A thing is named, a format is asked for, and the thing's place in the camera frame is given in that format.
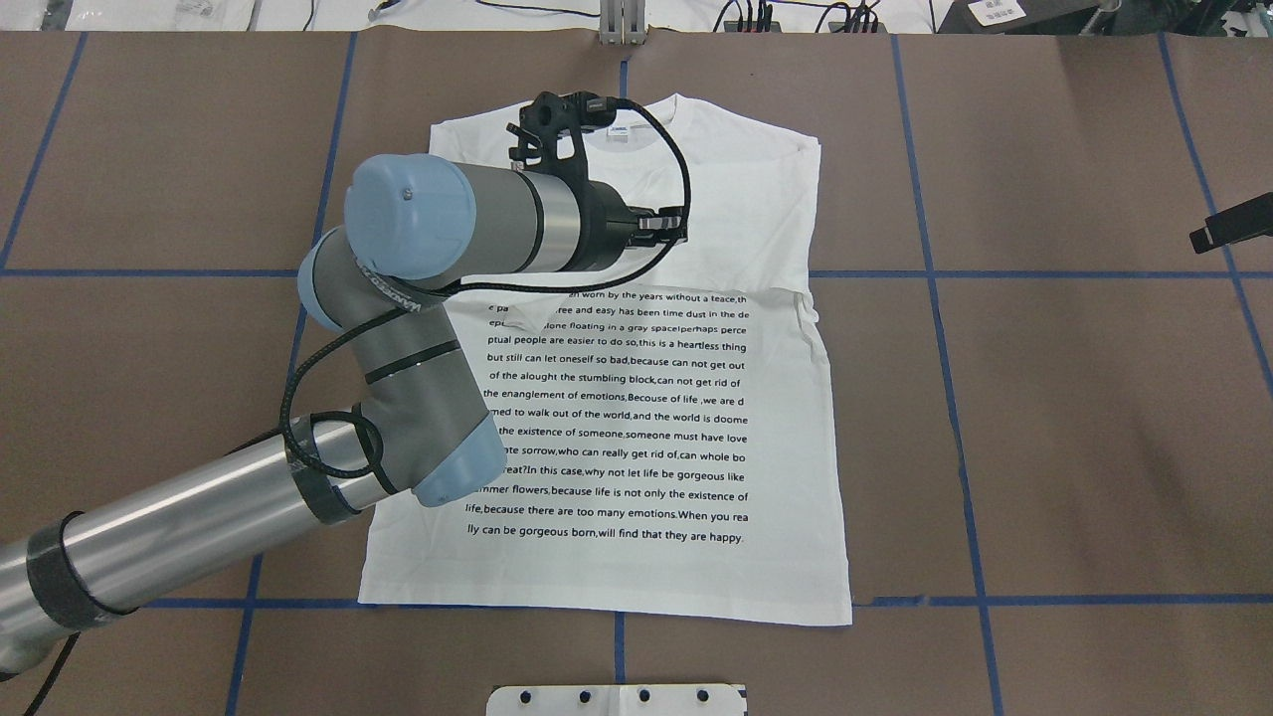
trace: blue joint cap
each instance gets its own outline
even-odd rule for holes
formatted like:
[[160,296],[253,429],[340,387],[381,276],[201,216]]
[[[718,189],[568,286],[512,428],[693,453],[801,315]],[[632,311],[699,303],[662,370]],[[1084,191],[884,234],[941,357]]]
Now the blue joint cap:
[[420,505],[438,507],[467,497],[495,482],[508,468],[504,441],[499,438],[495,417],[490,413],[424,482],[411,492]]
[[300,304],[306,307],[306,312],[313,316],[318,325],[322,327],[340,333],[342,329],[340,324],[334,321],[326,311],[322,310],[322,303],[318,302],[318,294],[314,292],[314,256],[322,248],[323,242],[332,232],[327,232],[318,240],[318,243],[306,254],[306,260],[300,262],[300,270],[297,271],[297,293],[300,294]]
[[435,276],[460,260],[477,205],[463,172],[432,154],[379,154],[345,191],[345,233],[364,266],[401,279]]

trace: robotic arm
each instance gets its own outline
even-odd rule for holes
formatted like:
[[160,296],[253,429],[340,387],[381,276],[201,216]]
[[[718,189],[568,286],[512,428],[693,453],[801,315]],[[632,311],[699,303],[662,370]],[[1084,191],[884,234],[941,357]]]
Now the robotic arm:
[[[588,180],[583,134],[642,113],[668,143],[685,205],[629,208]],[[64,637],[108,624],[238,559],[339,524],[411,490],[462,498],[505,468],[499,432],[442,307],[474,288],[574,293],[645,273],[685,238],[690,185],[666,130],[626,99],[542,93],[521,110],[514,171],[438,157],[381,155],[354,173],[346,226],[300,266],[302,302],[340,339],[289,382],[279,434],[89,513],[73,512],[0,548],[0,680]],[[569,138],[573,154],[558,155]],[[662,246],[620,279],[566,289],[460,282],[470,274],[592,271],[634,246]],[[369,396],[351,412],[293,419],[292,394],[317,361],[353,343]]]

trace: blue tape line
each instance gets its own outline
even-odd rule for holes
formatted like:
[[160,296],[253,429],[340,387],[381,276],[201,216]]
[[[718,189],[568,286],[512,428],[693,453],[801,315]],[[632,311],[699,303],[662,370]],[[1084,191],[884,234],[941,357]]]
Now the blue tape line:
[[[331,126],[331,143],[327,147],[327,167],[323,171],[322,194],[318,196],[318,210],[314,214],[314,233],[313,233],[313,240],[311,241],[311,247],[318,243],[318,240],[322,238],[322,226],[327,215],[327,197],[328,194],[331,192],[331,177],[336,166],[336,150],[340,148],[340,127],[345,116],[345,99],[349,97],[349,78],[354,68],[354,52],[356,48],[358,48],[358,33],[351,32],[349,33],[349,45],[345,50],[345,71],[341,74],[340,96],[336,98],[336,118],[335,121],[332,121]],[[292,377],[292,373],[295,371],[297,367],[297,357],[300,352],[300,336],[304,334],[304,329],[306,329],[306,308],[304,306],[302,306],[297,311],[297,325],[294,333],[292,334],[292,354],[288,358],[289,378]],[[238,708],[239,687],[243,683],[243,668],[247,662],[247,645],[252,632],[252,614],[258,608],[258,603],[264,601],[264,600],[257,600],[256,598],[257,589],[261,582],[261,567],[262,567],[262,557],[257,554],[256,557],[252,558],[252,576],[248,580],[247,604],[243,606],[243,622],[239,628],[238,651],[234,655],[234,671],[230,675],[229,696],[225,698],[225,716],[234,716],[234,711]],[[322,608],[318,606],[317,604],[325,603],[327,600],[307,600],[307,601],[316,604],[308,608],[317,609]],[[348,605],[348,600],[335,600],[335,601],[345,603],[344,606],[340,606],[342,609],[351,609],[351,606]]]
[[[946,387],[946,413],[950,417],[955,436],[955,450],[959,456],[959,480],[964,493],[964,526],[967,533],[967,552],[973,563],[973,585],[979,598],[985,596],[985,577],[981,572],[981,549],[976,536],[976,516],[973,510],[973,490],[967,479],[967,461],[964,456],[964,434],[960,431],[959,406],[955,403],[955,385],[951,378],[950,354],[946,348],[946,327],[942,324],[941,303],[937,294],[937,276],[933,266],[933,251],[928,237],[928,218],[924,211],[924,194],[919,183],[919,162],[915,155],[915,138],[910,126],[910,108],[906,102],[906,80],[901,69],[901,46],[896,34],[890,34],[892,45],[892,66],[897,80],[897,103],[901,110],[901,129],[906,138],[906,161],[910,164],[910,186],[915,197],[915,219],[919,224],[919,245],[924,252],[924,271],[928,278],[928,299],[933,311],[933,329],[937,334],[937,354],[942,364],[942,382]],[[981,646],[985,652],[985,670],[990,685],[990,705],[995,716],[1003,716],[1003,693],[999,688],[999,668],[994,654],[994,633],[990,627],[990,610],[983,604],[978,606],[981,622]]]
[[4,269],[13,278],[294,279],[295,269]]
[[75,43],[75,54],[71,55],[71,64],[66,68],[66,76],[62,78],[62,88],[57,92],[57,101],[53,102],[53,111],[48,115],[48,124],[45,125],[45,135],[39,139],[39,149],[36,150],[36,158],[31,162],[27,183],[22,187],[22,195],[18,196],[18,206],[13,211],[13,220],[9,222],[9,233],[5,234],[4,247],[0,247],[0,269],[4,269],[5,264],[9,262],[13,242],[18,238],[18,227],[22,226],[22,215],[27,213],[27,201],[31,199],[32,190],[36,189],[36,177],[39,176],[39,167],[45,163],[45,153],[48,152],[48,143],[53,139],[53,129],[57,126],[57,117],[62,113],[66,96],[70,94],[71,80],[75,79],[75,70],[79,69],[80,57],[84,56],[85,43],[88,43],[88,33],[81,32],[79,42]]
[[[810,270],[812,279],[1230,279],[1230,271],[1053,271],[1013,269],[849,269]],[[1273,278],[1273,271],[1248,271],[1244,278]]]
[[934,596],[933,606],[1155,606],[1164,604],[1273,604],[1273,594],[1045,594],[987,596]]
[[243,609],[246,599],[168,596],[146,604],[146,609]]
[[261,555],[252,558],[252,572],[247,580],[247,598],[243,604],[243,619],[239,622],[239,641],[234,648],[234,669],[230,671],[230,688],[225,696],[225,716],[234,716],[238,710],[239,689],[243,685],[243,666],[247,664],[247,645],[252,634],[252,603],[261,584]]
[[[188,598],[171,596],[155,599],[145,605],[146,609],[243,609],[248,601],[234,598]],[[877,596],[866,604],[854,604],[854,609],[918,609],[920,606],[939,608],[971,608],[979,605],[989,608],[1001,606],[1153,606],[1153,605],[1225,605],[1225,604],[1273,604],[1273,594],[1242,594],[1242,592],[1200,592],[1200,594],[1030,594],[1030,595],[988,595],[976,596]],[[551,609],[544,606],[484,606],[479,604],[364,604],[356,599],[339,598],[292,598],[292,599],[256,599],[252,603],[255,612],[274,610],[365,610],[365,609],[406,609],[406,610],[438,610],[438,609]],[[626,613],[616,612],[615,640],[616,643],[625,641],[624,622]],[[616,675],[622,669],[616,669]]]
[[1207,177],[1202,171],[1202,159],[1198,157],[1198,148],[1193,143],[1193,132],[1189,131],[1189,122],[1185,121],[1185,108],[1180,103],[1180,90],[1176,88],[1176,73],[1171,68],[1171,54],[1167,50],[1167,36],[1158,33],[1158,52],[1162,55],[1162,69],[1167,73],[1167,89],[1171,90],[1171,103],[1176,108],[1176,120],[1180,121],[1180,131],[1185,136],[1185,148],[1189,149],[1189,159],[1194,164],[1194,172],[1198,175],[1198,183],[1202,185],[1202,196],[1207,200],[1207,211],[1211,214],[1216,213],[1216,200],[1211,197],[1211,186],[1207,185]]
[[[1189,149],[1189,159],[1193,161],[1194,172],[1198,175],[1198,185],[1202,186],[1203,199],[1207,200],[1207,213],[1216,214],[1216,200],[1211,195],[1211,183],[1207,182],[1207,172],[1202,168],[1202,158],[1198,155],[1198,147],[1193,140],[1193,131],[1189,130],[1189,118],[1185,116],[1184,103],[1180,101],[1180,88],[1176,84],[1176,71],[1171,66],[1171,51],[1167,48],[1167,37],[1158,33],[1158,51],[1162,54],[1162,69],[1167,74],[1167,89],[1171,90],[1171,103],[1176,108],[1176,118],[1180,121],[1180,132],[1185,138],[1185,147]],[[1237,304],[1242,310],[1242,320],[1246,322],[1246,331],[1251,336],[1251,345],[1255,348],[1255,359],[1260,364],[1264,376],[1264,387],[1269,397],[1273,397],[1273,369],[1269,368],[1269,357],[1264,352],[1264,341],[1260,331],[1255,326],[1255,317],[1251,315],[1251,306],[1246,301],[1246,289],[1242,288],[1242,279],[1237,271],[1237,262],[1234,261],[1234,252],[1227,246],[1222,247],[1225,265],[1228,266],[1228,276],[1234,282],[1234,292],[1237,294]]]
[[625,636],[628,614],[615,612],[615,683],[628,683],[628,640]]
[[345,121],[345,98],[349,96],[349,76],[354,70],[354,52],[358,50],[358,33],[349,33],[349,46],[345,50],[345,73],[340,79],[340,97],[336,99],[336,120],[331,124],[331,141],[327,145],[327,168],[322,175],[322,194],[318,195],[318,214],[314,217],[314,236],[309,242],[313,248],[322,238],[323,222],[327,219],[327,196],[331,192],[331,176],[336,169],[336,149],[340,147],[340,127]]

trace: black bracket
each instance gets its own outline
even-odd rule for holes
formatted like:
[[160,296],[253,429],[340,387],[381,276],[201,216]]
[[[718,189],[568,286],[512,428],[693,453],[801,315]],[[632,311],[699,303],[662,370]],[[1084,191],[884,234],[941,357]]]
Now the black bracket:
[[1207,226],[1190,232],[1195,254],[1256,236],[1273,236],[1273,191],[1207,217]]
[[659,243],[681,243],[685,241],[685,206],[663,206],[658,211],[640,206],[630,206],[638,217],[638,228],[628,241],[628,246],[652,247]]
[[[517,147],[508,158],[526,171],[552,175],[565,182],[578,197],[588,183],[588,155],[583,135],[615,124],[619,113],[612,97],[591,92],[552,94],[541,92],[535,102],[522,107],[518,125],[508,125]],[[569,136],[573,153],[558,155],[558,140]]]

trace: black cable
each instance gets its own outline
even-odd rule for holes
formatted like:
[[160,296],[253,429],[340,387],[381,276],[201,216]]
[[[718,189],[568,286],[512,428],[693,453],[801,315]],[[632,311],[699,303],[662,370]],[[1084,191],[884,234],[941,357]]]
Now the black cable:
[[880,24],[880,15],[876,14],[875,6],[880,3],[881,0],[876,0],[871,5],[867,5],[866,0],[862,0],[862,3],[853,8],[853,15],[847,18],[844,27],[831,32],[875,32],[876,28],[872,24],[876,27]]
[[252,447],[253,445],[262,443],[262,442],[270,440],[271,437],[279,434],[280,432],[283,432],[283,431],[280,431],[278,427],[270,428],[270,429],[265,431],[264,433],[253,437],[252,440],[250,440],[250,441],[239,445],[234,450],[230,450],[225,455],[233,455],[233,454],[238,452],[239,450],[247,450],[248,447]]
[[327,345],[320,348],[313,355],[307,358],[304,363],[297,367],[297,369],[292,373],[292,377],[288,378],[288,385],[283,389],[283,404],[279,406],[279,434],[283,436],[283,445],[286,446],[290,457],[299,460],[307,468],[318,470],[325,475],[337,479],[360,478],[379,469],[381,457],[384,454],[384,441],[381,437],[381,431],[376,427],[376,423],[349,410],[330,410],[326,413],[316,413],[312,417],[313,422],[350,423],[355,428],[360,428],[367,432],[367,437],[370,440],[373,446],[372,455],[367,456],[367,466],[358,470],[341,470],[323,462],[313,455],[309,455],[300,446],[295,432],[292,429],[292,401],[295,397],[297,389],[300,387],[300,381],[304,380],[306,373],[317,366],[320,361],[364,333],[383,326],[384,324],[395,319],[401,319],[406,315],[407,312],[402,308],[393,308],[392,311],[381,313],[379,316],[340,334],[336,340],[332,340]]
[[717,22],[714,25],[712,25],[712,32],[721,29],[721,20],[724,19],[724,13],[726,10],[729,9],[729,5],[738,8],[738,27],[742,27],[742,5],[738,4],[738,0],[728,0],[724,5],[721,6],[721,14],[717,15]]
[[586,13],[583,10],[566,10],[565,8],[542,8],[540,5],[512,5],[505,3],[491,3],[490,0],[474,0],[479,5],[488,8],[502,8],[504,10],[540,10],[541,13],[564,13],[566,15],[580,15],[584,18],[600,18],[601,13]]
[[[690,167],[685,162],[685,155],[681,154],[681,148],[676,145],[676,140],[673,140],[672,135],[668,134],[667,127],[665,127],[662,122],[659,122],[654,117],[654,115],[652,115],[649,110],[647,110],[645,107],[642,107],[640,104],[626,98],[616,99],[615,107],[617,110],[630,110],[640,115],[647,122],[651,124],[652,127],[654,127],[654,131],[657,131],[658,135],[663,139],[663,141],[667,143],[667,148],[672,150],[672,155],[676,157],[676,164],[681,169],[681,182],[685,191],[685,205],[681,209],[681,228],[684,231],[690,220]],[[675,246],[676,246],[675,241],[668,241],[667,243],[663,245],[663,248],[659,250],[659,252],[653,259],[651,259],[648,262],[645,262],[642,268],[636,269],[635,271],[620,276],[617,279],[611,279],[594,284],[575,285],[575,287],[551,287],[551,285],[519,285],[519,284],[494,283],[494,282],[461,284],[460,282],[454,282],[438,290],[423,290],[423,289],[415,289],[415,290],[442,298],[448,298],[451,296],[462,293],[465,290],[477,290],[477,289],[512,290],[516,293],[556,293],[556,294],[591,293],[593,290],[605,290],[607,288],[614,288],[619,284],[628,283],[633,279],[645,275],[647,273],[651,271],[651,269],[657,266],[659,261],[662,261]],[[349,410],[332,410],[327,413],[314,413],[313,415],[311,415],[311,420],[314,423],[318,422],[350,423],[355,428],[359,428],[365,432],[372,445],[372,454],[367,456],[367,466],[360,470],[341,470],[332,465],[328,465],[327,462],[323,462],[322,460],[314,457],[313,455],[309,455],[300,446],[300,442],[297,440],[297,436],[292,428],[292,403],[293,399],[295,397],[297,389],[300,387],[300,381],[304,380],[306,373],[308,373],[311,368],[317,366],[320,361],[330,355],[346,343],[363,335],[364,333],[383,326],[384,324],[406,315],[407,311],[404,308],[393,308],[392,311],[381,313],[379,316],[345,331],[327,345],[320,348],[313,355],[307,358],[304,363],[297,367],[295,372],[292,373],[292,377],[288,378],[288,385],[283,390],[283,404],[279,406],[278,431],[279,434],[283,436],[283,445],[286,446],[289,457],[294,457],[300,462],[303,462],[306,466],[337,479],[360,478],[363,475],[367,475],[372,471],[381,469],[381,459],[384,456],[384,440],[381,434],[379,428],[377,428],[374,423],[368,420],[365,417],[359,415],[356,413],[351,413]]]
[[36,693],[36,698],[31,699],[31,706],[23,711],[23,716],[36,716],[39,707],[45,703],[48,697],[48,692],[53,688],[53,682],[57,680],[57,675],[62,673],[62,666],[66,665],[66,659],[71,655],[71,650],[75,648],[75,642],[79,641],[79,632],[66,637],[66,643],[62,645],[62,650],[57,652],[57,660],[53,661],[53,668],[48,670],[48,675],[45,677],[45,685],[39,687]]
[[[672,135],[667,132],[667,127],[665,127],[662,122],[654,118],[654,115],[652,115],[649,110],[647,110],[645,107],[642,107],[640,104],[626,98],[620,98],[615,106],[619,110],[631,110],[633,112],[640,115],[642,118],[644,118],[647,122],[651,124],[652,127],[654,127],[654,131],[657,131],[658,135],[663,139],[663,141],[667,143],[667,148],[672,150],[672,155],[676,157],[676,163],[681,169],[681,183],[685,187],[685,205],[681,210],[681,227],[686,227],[690,220],[690,167],[689,164],[685,163],[685,155],[681,154],[681,148],[676,145],[676,141],[672,139]],[[451,297],[465,290],[479,290],[479,289],[512,290],[517,293],[566,293],[566,294],[592,293],[594,290],[605,290],[607,288],[614,288],[619,284],[624,284],[633,279],[645,275],[647,273],[649,273],[651,269],[657,266],[658,262],[662,261],[665,256],[667,256],[667,252],[671,251],[673,246],[676,246],[676,242],[668,241],[666,245],[663,245],[663,248],[649,262],[647,262],[645,265],[643,265],[642,268],[636,269],[635,271],[628,275],[587,285],[575,285],[575,287],[522,285],[522,284],[496,283],[496,282],[461,284],[460,282],[456,282],[439,290],[428,293],[434,296],[446,296],[446,297]]]
[[805,8],[819,8],[819,9],[825,9],[827,6],[826,3],[805,3],[803,0],[769,0],[769,1],[775,5],[801,5]]
[[826,22],[826,15],[831,14],[831,10],[840,8],[844,10],[844,24],[849,24],[849,14],[853,13],[853,8],[849,8],[848,3],[831,3],[830,5],[820,5],[822,8],[822,17],[817,18],[817,27],[813,28],[813,33],[822,32],[822,23]]
[[393,8],[397,8],[401,4],[402,4],[402,0],[384,0],[379,5],[372,8],[370,13],[367,13],[367,20],[368,22],[376,22],[376,20],[381,19],[381,14],[384,10],[391,10]]

